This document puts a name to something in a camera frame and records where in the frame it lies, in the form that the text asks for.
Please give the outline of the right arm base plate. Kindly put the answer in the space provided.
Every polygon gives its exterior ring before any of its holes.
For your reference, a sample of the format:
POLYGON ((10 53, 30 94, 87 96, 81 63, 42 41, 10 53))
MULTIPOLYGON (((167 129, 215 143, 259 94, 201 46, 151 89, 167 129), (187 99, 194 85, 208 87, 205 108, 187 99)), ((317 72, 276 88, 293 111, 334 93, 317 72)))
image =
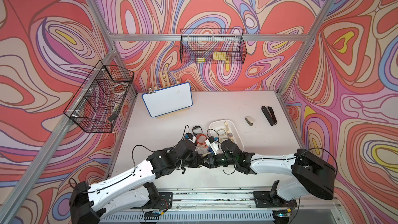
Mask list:
POLYGON ((279 196, 271 196, 270 191, 254 191, 254 201, 256 208, 291 208, 297 207, 296 200, 284 200, 279 196))

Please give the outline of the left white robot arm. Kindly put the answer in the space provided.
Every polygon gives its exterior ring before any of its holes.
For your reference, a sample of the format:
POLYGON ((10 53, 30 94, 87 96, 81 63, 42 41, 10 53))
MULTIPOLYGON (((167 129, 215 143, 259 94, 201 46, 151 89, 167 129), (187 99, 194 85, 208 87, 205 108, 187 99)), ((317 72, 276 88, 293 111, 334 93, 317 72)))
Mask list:
POLYGON ((153 151, 147 159, 117 176, 91 185, 86 181, 75 183, 69 200, 71 221, 73 224, 98 224, 108 212, 107 203, 177 169, 198 168, 200 160, 195 144, 185 139, 173 147, 153 151))

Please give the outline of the beige strap watch long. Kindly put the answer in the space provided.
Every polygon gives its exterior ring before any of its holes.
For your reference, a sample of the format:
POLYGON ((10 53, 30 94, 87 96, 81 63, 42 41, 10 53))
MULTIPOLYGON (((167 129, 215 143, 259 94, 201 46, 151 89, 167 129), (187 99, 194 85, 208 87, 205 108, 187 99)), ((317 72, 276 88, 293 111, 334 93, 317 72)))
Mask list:
POLYGON ((225 125, 226 134, 228 135, 230 133, 228 123, 224 122, 224 125, 225 125))

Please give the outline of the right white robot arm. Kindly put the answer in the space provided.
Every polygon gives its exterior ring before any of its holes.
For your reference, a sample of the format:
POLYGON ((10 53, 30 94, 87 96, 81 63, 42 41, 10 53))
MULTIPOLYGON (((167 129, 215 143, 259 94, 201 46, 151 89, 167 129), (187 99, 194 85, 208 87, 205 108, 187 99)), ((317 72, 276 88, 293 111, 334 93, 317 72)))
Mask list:
POLYGON ((299 148, 288 155, 266 156, 242 151, 230 140, 221 143, 220 148, 222 153, 204 156, 199 165, 209 169, 233 166, 235 171, 245 175, 272 173, 289 176, 286 180, 274 181, 270 197, 278 201, 290 201, 308 194, 322 200, 334 198, 337 168, 310 150, 299 148))

